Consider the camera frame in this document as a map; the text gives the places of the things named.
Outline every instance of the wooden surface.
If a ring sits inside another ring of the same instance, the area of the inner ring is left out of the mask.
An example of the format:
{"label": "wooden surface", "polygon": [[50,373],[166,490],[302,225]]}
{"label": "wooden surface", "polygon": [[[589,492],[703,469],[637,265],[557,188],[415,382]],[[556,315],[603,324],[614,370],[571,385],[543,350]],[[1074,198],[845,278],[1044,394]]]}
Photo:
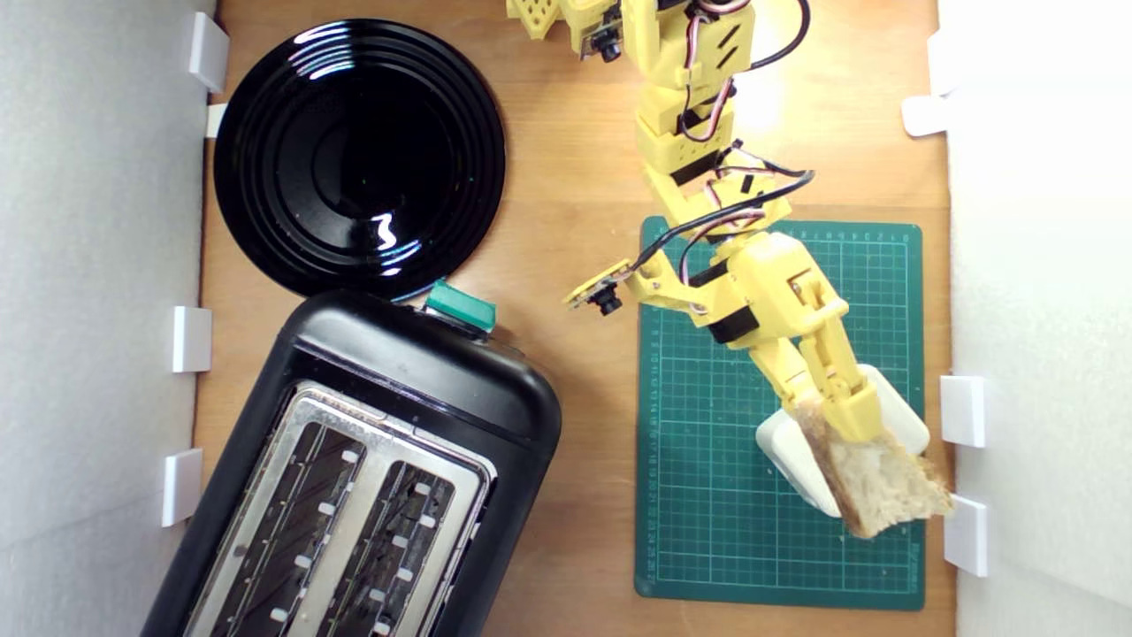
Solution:
{"label": "wooden surface", "polygon": [[[754,0],[756,55],[792,36],[792,0]],[[946,156],[909,139],[900,101],[927,91],[929,0],[812,0],[806,43],[739,81],[737,134],[786,165],[813,167],[798,218],[918,223],[924,229],[928,456],[938,442],[936,381],[950,365]],[[636,311],[567,311],[578,282],[636,252],[657,210],[634,150],[640,79],[627,60],[578,63],[564,25],[531,42],[504,0],[220,0],[232,37],[230,93],[288,36],[345,17],[423,27],[461,49],[491,84],[507,130],[505,200],[451,282],[498,304],[513,344],[558,393],[561,442],[484,631],[491,636],[954,635],[954,570],[942,525],[928,527],[927,605],[918,613],[646,600],[633,592]],[[217,95],[215,101],[224,101]],[[298,302],[233,243],[206,184],[203,304],[213,310],[213,371],[198,390],[196,445],[212,471],[275,333]]]}

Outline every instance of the wire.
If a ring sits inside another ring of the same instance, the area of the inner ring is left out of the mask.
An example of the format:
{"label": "wire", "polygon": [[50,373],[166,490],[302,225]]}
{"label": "wire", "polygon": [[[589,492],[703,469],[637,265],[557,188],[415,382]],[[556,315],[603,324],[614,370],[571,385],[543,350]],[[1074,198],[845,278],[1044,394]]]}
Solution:
{"label": "wire", "polygon": [[801,24],[798,25],[798,34],[794,36],[794,40],[791,40],[786,46],[779,49],[777,53],[766,55],[761,60],[756,60],[747,68],[747,70],[755,70],[756,68],[773,64],[792,53],[794,50],[801,44],[801,41],[806,38],[806,33],[809,32],[809,1],[798,0],[798,8],[801,9]]}
{"label": "wire", "polygon": [[[743,149],[740,144],[741,144],[740,141],[735,141],[730,146],[724,148],[722,152],[720,152],[719,157],[715,160],[715,177],[722,177],[722,173],[729,170],[738,170],[740,172],[778,172],[779,174],[786,174],[787,177],[795,177],[795,178],[801,177],[801,174],[806,172],[805,170],[790,170],[789,167],[781,164],[777,164],[771,160],[763,158],[758,155],[748,153],[747,150]],[[751,161],[763,164],[763,166],[760,167],[757,165],[723,165],[723,160],[727,158],[727,155],[731,153],[738,153]]]}
{"label": "wire", "polygon": [[704,196],[711,199],[711,203],[715,204],[717,208],[721,208],[723,207],[723,203],[719,200],[719,195],[715,193],[714,183],[715,183],[714,179],[709,179],[707,181],[704,182]]}
{"label": "wire", "polygon": [[707,11],[709,14],[715,14],[717,16],[726,16],[728,14],[734,14],[738,10],[746,8],[746,6],[749,3],[751,0],[732,0],[731,2],[724,2],[722,5],[713,5],[705,0],[696,0],[696,6]]}
{"label": "wire", "polygon": [[686,86],[685,91],[684,112],[680,113],[680,132],[684,132],[684,135],[693,141],[707,141],[715,136],[715,130],[719,128],[719,118],[723,114],[723,104],[726,104],[727,98],[730,97],[731,78],[727,78],[727,81],[723,83],[723,87],[720,89],[719,95],[715,96],[715,103],[712,104],[711,114],[707,115],[707,121],[711,123],[707,126],[707,130],[705,130],[703,135],[693,135],[692,131],[688,130],[687,123],[684,121],[684,117],[688,112],[688,102],[692,101],[692,86]]}
{"label": "wire", "polygon": [[752,207],[755,208],[762,207],[763,204],[765,204],[766,201],[774,200],[779,197],[784,197],[786,195],[789,195],[790,192],[797,190],[798,188],[801,188],[803,186],[809,183],[813,180],[814,180],[814,171],[804,170],[801,171],[800,177],[798,177],[790,183],[782,186],[781,188],[775,188],[770,192],[764,192],[762,195],[751,197],[749,199],[744,199],[741,201],[734,203],[729,206],[721,207],[715,212],[710,212],[703,216],[693,218],[692,221],[686,221],[684,223],[680,223],[676,227],[669,227],[663,234],[657,236],[657,240],[649,243],[649,246],[641,251],[641,255],[637,256],[636,260],[633,261],[633,265],[629,266],[629,270],[634,270],[644,265],[644,262],[650,258],[652,258],[652,255],[657,253],[657,251],[660,250],[660,248],[664,247],[666,243],[668,243],[676,236],[683,234],[684,232],[687,232],[688,230],[695,230],[701,225],[705,225],[707,223],[712,223],[713,221],[724,218],[728,215],[735,214],[736,212],[741,212]]}
{"label": "wire", "polygon": [[685,285],[688,284],[688,251],[691,251],[692,246],[695,244],[696,241],[706,236],[707,232],[711,232],[715,227],[719,227],[720,225],[723,225],[726,223],[735,223],[744,218],[747,219],[747,223],[744,224],[744,226],[751,225],[752,223],[764,216],[766,216],[766,213],[763,212],[761,208],[747,208],[746,210],[737,212],[730,216],[727,216],[726,218],[720,218],[719,221],[709,223],[702,226],[700,230],[697,230],[696,233],[693,234],[691,239],[688,239],[688,244],[684,246],[684,249],[680,251],[680,259],[678,261],[678,268],[680,270],[680,282],[684,283]]}
{"label": "wire", "polygon": [[[696,0],[696,6],[701,10],[706,11],[709,14],[713,14],[715,16],[724,16],[728,14],[734,14],[736,11],[745,9],[751,0],[732,0],[731,2],[726,2],[722,5],[714,5],[712,2],[709,2],[707,0]],[[791,40],[786,46],[780,49],[778,52],[767,55],[761,60],[756,60],[754,63],[747,67],[747,70],[754,70],[757,68],[770,66],[792,53],[794,50],[801,44],[801,41],[806,38],[806,34],[809,32],[809,21],[811,21],[809,1],[798,0],[798,8],[801,10],[801,23],[798,26],[798,33],[794,36],[794,40]],[[692,131],[688,130],[687,113],[688,113],[688,106],[692,105],[691,74],[692,74],[692,67],[693,64],[695,64],[696,61],[696,51],[698,49],[698,43],[700,43],[700,25],[703,24],[704,21],[706,21],[706,18],[701,15],[695,15],[692,17],[691,20],[688,20],[688,27],[686,31],[687,52],[684,57],[684,68],[688,71],[688,81],[684,86],[684,110],[680,111],[680,117],[677,118],[680,132],[683,132],[685,137],[692,139],[693,141],[707,141],[715,136],[715,130],[719,128],[720,117],[723,113],[723,105],[727,103],[727,100],[731,96],[730,93],[731,93],[732,78],[729,77],[727,81],[723,83],[723,87],[720,89],[719,94],[715,96],[715,103],[712,104],[711,113],[707,117],[707,121],[710,122],[707,126],[707,130],[702,135],[693,135]]]}

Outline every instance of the black cable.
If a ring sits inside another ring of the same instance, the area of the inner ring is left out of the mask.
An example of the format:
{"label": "black cable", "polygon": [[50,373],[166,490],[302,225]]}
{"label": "black cable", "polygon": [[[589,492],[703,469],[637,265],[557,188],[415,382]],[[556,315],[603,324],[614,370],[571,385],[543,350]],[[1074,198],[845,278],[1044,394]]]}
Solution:
{"label": "black cable", "polygon": [[[720,177],[721,175],[720,173],[722,171],[724,171],[724,170],[753,171],[753,172],[761,172],[763,170],[763,169],[755,167],[753,165],[751,165],[751,166],[748,166],[748,165],[723,165],[723,160],[727,158],[727,155],[731,154],[731,150],[735,150],[735,149],[737,149],[739,147],[737,145],[739,143],[732,143],[730,146],[728,146],[728,147],[723,148],[722,150],[720,150],[719,156],[715,157],[715,167],[714,167],[714,171],[715,171],[715,175],[717,177]],[[777,164],[777,163],[772,162],[771,160],[766,160],[766,158],[753,155],[751,153],[746,153],[745,152],[744,154],[747,155],[751,158],[754,158],[756,161],[761,161],[763,163],[763,166],[765,166],[765,170],[771,170],[773,172],[778,172],[779,174],[786,174],[787,177],[795,177],[795,178],[797,178],[797,177],[801,177],[806,172],[805,170],[790,170],[789,167],[787,167],[784,165]]]}
{"label": "black cable", "polygon": [[753,64],[751,64],[751,67],[747,70],[755,70],[756,68],[763,68],[765,66],[773,64],[774,62],[792,53],[794,50],[797,49],[799,44],[801,44],[801,41],[806,38],[806,33],[809,31],[808,0],[798,0],[798,8],[801,9],[801,24],[798,26],[798,35],[795,35],[794,40],[791,40],[789,44],[780,49],[777,53],[755,61]]}
{"label": "black cable", "polygon": [[761,207],[766,201],[774,200],[779,197],[789,195],[790,192],[797,190],[798,188],[801,188],[803,186],[809,183],[813,180],[814,180],[814,171],[805,170],[801,172],[801,175],[796,181],[791,181],[790,183],[787,183],[781,188],[775,188],[770,192],[764,192],[762,195],[752,197],[749,199],[744,199],[741,201],[734,203],[729,206],[721,207],[714,212],[710,212],[703,216],[693,218],[692,221],[686,221],[684,223],[680,223],[676,227],[670,227],[663,234],[658,236],[655,241],[649,243],[649,247],[644,248],[641,251],[641,255],[637,256],[633,265],[629,266],[629,269],[631,270],[636,269],[637,267],[644,265],[646,260],[652,258],[652,255],[657,253],[657,250],[664,247],[667,242],[671,241],[672,239],[683,234],[684,232],[687,232],[688,230],[694,230],[705,223],[718,221],[720,218],[723,218],[724,216],[735,214],[736,212],[740,212],[748,207]]}
{"label": "black cable", "polygon": [[[752,223],[754,223],[755,221],[758,221],[760,218],[763,218],[764,216],[765,215],[763,215],[763,214],[760,214],[757,216],[753,215],[753,216],[749,217],[749,219],[751,219]],[[727,234],[713,234],[713,235],[714,236],[720,236],[720,235],[732,236],[735,234],[745,234],[745,233],[747,233],[749,231],[751,230],[740,230],[738,232],[728,232]],[[687,260],[688,260],[688,252],[692,251],[692,246],[693,244],[695,244],[695,241],[688,241],[687,244],[684,246],[684,249],[680,250],[680,258],[676,261],[676,275],[677,276],[681,276],[683,277],[683,275],[684,275],[684,264],[687,262]]]}

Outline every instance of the plate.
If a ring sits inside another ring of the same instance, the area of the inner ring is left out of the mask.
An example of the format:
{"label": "plate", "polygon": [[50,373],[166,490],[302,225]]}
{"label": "plate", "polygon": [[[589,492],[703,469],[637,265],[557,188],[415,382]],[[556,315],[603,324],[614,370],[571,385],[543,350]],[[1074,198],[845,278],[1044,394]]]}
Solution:
{"label": "plate", "polygon": [[418,28],[350,19],[289,38],[240,81],[213,178],[229,230],[273,279],[396,300],[472,253],[505,163],[466,58]]}

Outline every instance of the white wall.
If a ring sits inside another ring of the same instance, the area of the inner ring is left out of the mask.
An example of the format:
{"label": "white wall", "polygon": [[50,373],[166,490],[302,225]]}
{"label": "white wall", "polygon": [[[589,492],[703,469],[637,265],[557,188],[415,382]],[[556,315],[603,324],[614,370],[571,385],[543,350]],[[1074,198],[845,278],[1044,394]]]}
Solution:
{"label": "white wall", "polygon": [[954,372],[987,381],[988,577],[958,632],[1132,635],[1132,12],[941,0],[972,63],[947,97]]}
{"label": "white wall", "polygon": [[214,0],[0,0],[0,636],[137,634],[181,530]]}

